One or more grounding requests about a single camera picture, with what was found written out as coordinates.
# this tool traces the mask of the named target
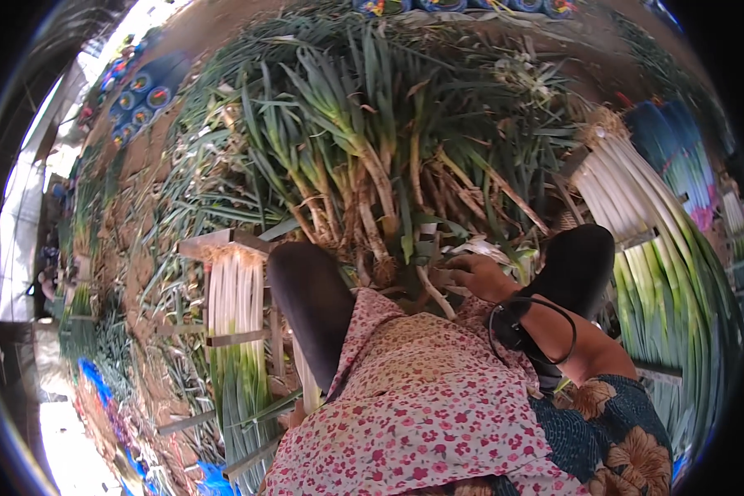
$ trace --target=pink cloth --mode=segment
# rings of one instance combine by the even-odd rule
[[[497,343],[506,366],[490,351],[490,308],[469,298],[456,323],[408,317],[361,289],[329,395],[345,375],[346,386],[284,436],[267,494],[406,494],[483,475],[523,494],[585,494],[546,459],[529,360]]]

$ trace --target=black cable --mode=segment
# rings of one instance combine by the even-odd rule
[[[568,315],[568,312],[565,312],[565,309],[562,308],[561,306],[555,305],[554,303],[550,303],[545,300],[539,300],[537,298],[532,298],[529,296],[513,296],[512,298],[505,300],[504,302],[497,303],[494,309],[490,311],[490,317],[488,317],[488,341],[490,342],[490,347],[494,351],[496,358],[499,359],[500,362],[505,362],[504,359],[502,359],[501,356],[499,356],[499,353],[496,351],[496,348],[494,347],[494,316],[498,312],[501,312],[503,310],[509,311],[508,305],[510,303],[515,303],[515,302],[537,303],[538,305],[543,305],[545,307],[548,307],[554,310],[555,312],[559,313],[563,317],[565,317],[565,320],[570,323],[570,328],[573,331],[573,341],[570,342],[570,351],[568,352],[567,355],[565,355],[565,358],[563,358],[562,360],[551,362],[551,361],[543,360],[542,358],[539,358],[537,356],[529,355],[526,352],[526,350],[524,351],[524,353],[527,353],[527,355],[529,356],[531,360],[535,360],[535,361],[544,363],[546,365],[562,365],[563,363],[568,361],[568,359],[570,358],[570,356],[573,354],[573,352],[576,349],[576,337],[577,337],[576,323],[573,322],[573,318],[571,318],[570,315]]]

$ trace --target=vegetable vendor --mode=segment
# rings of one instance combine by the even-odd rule
[[[317,245],[278,246],[271,291],[326,398],[284,436],[265,494],[668,494],[669,437],[589,321],[614,253],[601,226],[557,234],[526,287],[458,256],[472,296],[450,322],[351,293]],[[567,409],[552,403],[563,375]]]

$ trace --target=leg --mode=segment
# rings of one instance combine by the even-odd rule
[[[336,261],[316,244],[284,243],[269,255],[267,279],[317,384],[327,392],[355,306]]]
[[[590,319],[601,303],[601,295],[612,276],[615,263],[615,241],[612,233],[596,224],[580,225],[557,234],[548,243],[546,263],[532,284],[520,296],[539,294],[553,303]],[[553,394],[563,374],[548,361],[533,342],[525,352],[540,379],[540,391]]]

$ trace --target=blue floral fabric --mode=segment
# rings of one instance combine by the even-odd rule
[[[529,400],[551,446],[550,459],[597,494],[668,494],[670,438],[644,387],[601,375],[579,387],[569,409],[549,398]],[[497,496],[518,491],[506,477]]]

